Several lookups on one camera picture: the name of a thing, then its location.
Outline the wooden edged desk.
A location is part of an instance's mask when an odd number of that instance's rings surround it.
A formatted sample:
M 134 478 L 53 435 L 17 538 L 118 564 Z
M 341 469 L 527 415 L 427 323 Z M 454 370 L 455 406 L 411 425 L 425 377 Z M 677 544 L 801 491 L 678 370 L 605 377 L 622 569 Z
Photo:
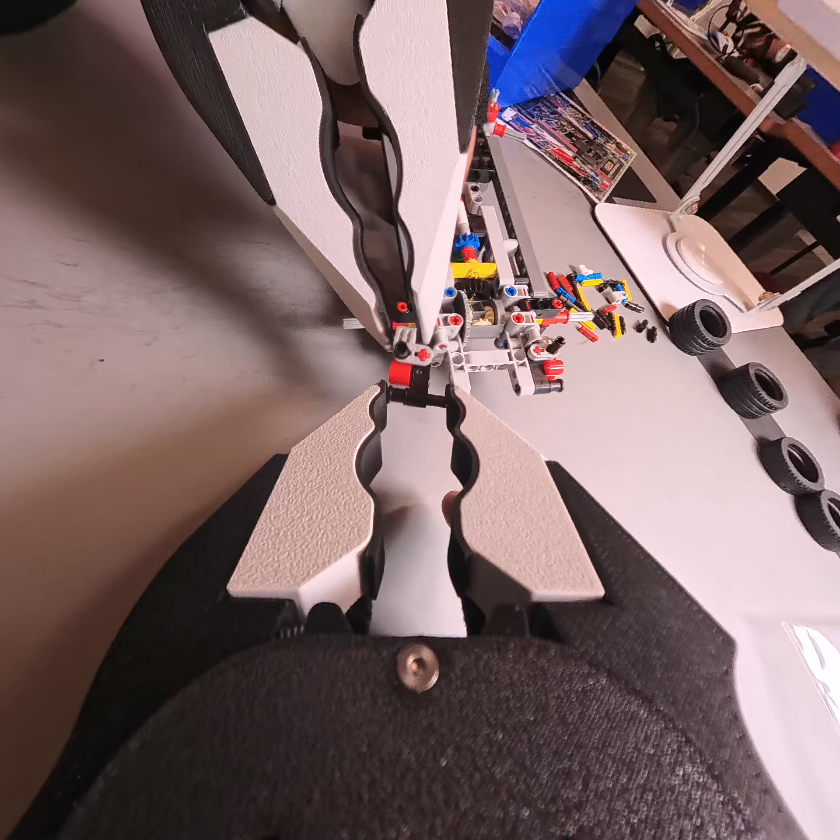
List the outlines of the wooden edged desk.
M 638 1 L 636 7 L 641 15 L 689 58 L 733 106 L 745 116 L 751 113 L 760 101 L 760 95 L 718 63 L 703 35 L 693 33 L 660 2 Z M 822 173 L 835 188 L 839 188 L 838 159 L 809 125 L 799 119 L 783 121 L 775 112 L 771 112 L 762 121 L 760 130 L 788 141 L 812 167 Z

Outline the clear empty plastic bag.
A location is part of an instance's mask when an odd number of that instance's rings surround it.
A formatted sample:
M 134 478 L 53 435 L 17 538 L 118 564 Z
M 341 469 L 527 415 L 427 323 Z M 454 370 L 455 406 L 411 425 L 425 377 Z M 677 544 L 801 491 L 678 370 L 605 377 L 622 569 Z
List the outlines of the clear empty plastic bag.
M 828 713 L 839 723 L 839 625 L 782 623 L 815 683 Z

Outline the blue storage bin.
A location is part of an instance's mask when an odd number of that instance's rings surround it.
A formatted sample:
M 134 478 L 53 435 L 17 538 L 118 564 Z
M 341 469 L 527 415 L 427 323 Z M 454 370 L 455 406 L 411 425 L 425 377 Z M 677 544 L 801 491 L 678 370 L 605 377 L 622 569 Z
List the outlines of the blue storage bin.
M 635 1 L 542 1 L 519 37 L 490 35 L 491 89 L 502 109 L 576 88 L 636 6 Z

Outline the colourful sticker sheet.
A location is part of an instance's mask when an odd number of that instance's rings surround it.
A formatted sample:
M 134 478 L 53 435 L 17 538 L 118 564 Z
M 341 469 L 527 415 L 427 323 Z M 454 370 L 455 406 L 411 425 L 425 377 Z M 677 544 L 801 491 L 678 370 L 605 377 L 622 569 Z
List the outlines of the colourful sticker sheet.
M 551 163 L 593 202 L 603 203 L 631 168 L 635 149 L 563 93 L 502 108 L 505 134 Z

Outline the pile of loose lego pieces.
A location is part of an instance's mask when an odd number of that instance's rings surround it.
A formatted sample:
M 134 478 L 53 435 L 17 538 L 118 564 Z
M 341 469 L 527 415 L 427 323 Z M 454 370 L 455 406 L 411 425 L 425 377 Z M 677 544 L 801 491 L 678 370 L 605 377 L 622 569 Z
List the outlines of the pile of loose lego pieces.
M 620 340 L 631 331 L 656 341 L 657 328 L 644 318 L 646 307 L 634 298 L 627 280 L 604 276 L 583 265 L 566 274 L 548 271 L 544 277 L 553 293 L 553 305 L 588 341 L 594 343 L 602 335 Z

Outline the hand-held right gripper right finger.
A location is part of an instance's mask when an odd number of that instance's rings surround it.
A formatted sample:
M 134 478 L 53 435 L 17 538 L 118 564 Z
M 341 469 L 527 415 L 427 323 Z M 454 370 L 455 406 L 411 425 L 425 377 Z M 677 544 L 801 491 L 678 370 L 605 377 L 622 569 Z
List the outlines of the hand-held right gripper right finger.
M 600 601 L 604 585 L 546 459 L 458 385 L 446 389 L 460 501 L 448 569 L 467 621 Z

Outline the black lego axle pin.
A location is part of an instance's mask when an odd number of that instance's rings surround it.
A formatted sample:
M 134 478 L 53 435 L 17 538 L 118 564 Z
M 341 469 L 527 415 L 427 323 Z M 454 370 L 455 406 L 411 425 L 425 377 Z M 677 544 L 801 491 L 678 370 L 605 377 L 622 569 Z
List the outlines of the black lego axle pin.
M 448 398 L 446 395 L 436 395 L 427 392 L 413 392 L 411 389 L 392 384 L 388 384 L 386 387 L 386 398 L 388 403 L 400 403 L 405 406 L 419 408 L 446 408 L 448 405 Z

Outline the black rubber lego tire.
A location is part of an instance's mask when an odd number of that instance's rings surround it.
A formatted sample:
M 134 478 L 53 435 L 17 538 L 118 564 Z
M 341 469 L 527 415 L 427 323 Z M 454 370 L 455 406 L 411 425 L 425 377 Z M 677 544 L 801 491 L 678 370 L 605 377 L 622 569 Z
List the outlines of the black rubber lego tire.
M 794 506 L 812 539 L 839 554 L 839 494 L 829 489 L 803 494 L 794 498 Z
M 789 404 L 781 380 L 759 362 L 749 362 L 726 372 L 718 378 L 717 389 L 731 410 L 747 419 L 775 414 Z
M 808 447 L 793 437 L 767 439 L 759 443 L 759 460 L 773 483 L 798 497 L 825 489 L 823 469 Z
M 732 336 L 732 327 L 726 312 L 717 303 L 700 299 L 671 316 L 668 336 L 682 353 L 701 356 L 724 347 Z

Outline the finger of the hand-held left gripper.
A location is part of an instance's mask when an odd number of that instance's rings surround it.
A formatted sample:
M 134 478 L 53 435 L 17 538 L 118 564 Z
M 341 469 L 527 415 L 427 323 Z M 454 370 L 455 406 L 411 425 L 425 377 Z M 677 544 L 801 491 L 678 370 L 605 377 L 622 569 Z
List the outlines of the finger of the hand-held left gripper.
M 364 80 L 386 116 L 397 241 L 422 340 L 448 276 L 466 154 L 459 148 L 445 1 L 376 1 L 359 34 Z
M 209 42 L 276 215 L 363 327 L 391 347 L 382 289 L 364 256 L 362 220 L 336 171 L 338 124 L 318 58 L 306 39 L 293 45 L 253 17 L 211 33 Z

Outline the lego car chassis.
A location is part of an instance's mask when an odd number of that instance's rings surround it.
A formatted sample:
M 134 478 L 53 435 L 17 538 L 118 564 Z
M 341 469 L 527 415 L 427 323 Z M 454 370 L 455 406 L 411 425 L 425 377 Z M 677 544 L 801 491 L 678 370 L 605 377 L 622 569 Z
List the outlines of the lego car chassis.
M 435 360 L 427 382 L 410 387 L 427 392 L 433 370 L 446 373 L 451 385 L 470 391 L 472 374 L 503 371 L 516 396 L 544 396 L 564 390 L 563 336 L 547 334 L 549 327 L 567 324 L 556 308 L 551 289 L 541 296 L 520 254 L 507 201 L 499 184 L 488 139 L 502 135 L 498 120 L 499 91 L 491 90 L 484 123 L 476 126 L 476 142 L 469 159 L 459 200 L 453 247 L 432 342 Z M 390 269 L 371 273 L 381 286 L 386 317 L 414 322 L 414 305 L 407 283 Z

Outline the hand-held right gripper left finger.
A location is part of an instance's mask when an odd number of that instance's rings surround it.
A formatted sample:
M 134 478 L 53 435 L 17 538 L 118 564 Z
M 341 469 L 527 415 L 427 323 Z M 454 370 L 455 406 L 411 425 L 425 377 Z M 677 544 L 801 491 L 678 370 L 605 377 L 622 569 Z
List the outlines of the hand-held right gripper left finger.
M 385 384 L 374 384 L 292 448 L 228 580 L 231 597 L 292 601 L 302 616 L 375 598 L 383 549 L 371 483 L 386 408 Z

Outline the small red grey lego assembly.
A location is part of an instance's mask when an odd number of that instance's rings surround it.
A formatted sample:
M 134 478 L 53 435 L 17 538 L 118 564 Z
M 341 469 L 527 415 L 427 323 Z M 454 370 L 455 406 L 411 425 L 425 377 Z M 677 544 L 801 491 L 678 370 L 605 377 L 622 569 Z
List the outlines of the small red grey lego assembly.
M 435 360 L 435 347 L 425 343 L 414 322 L 392 322 L 392 362 L 387 381 L 389 385 L 408 389 L 427 382 Z

